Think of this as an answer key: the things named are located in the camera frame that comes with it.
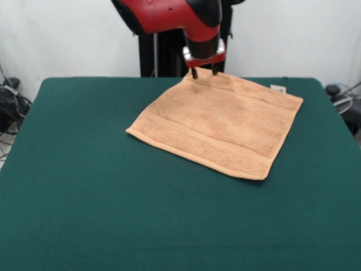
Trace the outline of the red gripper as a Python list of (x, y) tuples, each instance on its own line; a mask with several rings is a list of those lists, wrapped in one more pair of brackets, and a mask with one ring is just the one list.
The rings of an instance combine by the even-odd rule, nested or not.
[(220, 39), (218, 42), (218, 48), (215, 55), (208, 59), (197, 59), (194, 58), (187, 46), (182, 49), (182, 54), (184, 57), (185, 64), (188, 68), (191, 68), (192, 78), (198, 78), (198, 73), (196, 67), (212, 64), (212, 74), (217, 75), (218, 73), (218, 64), (223, 62), (226, 57), (226, 45), (224, 44), (223, 39)]

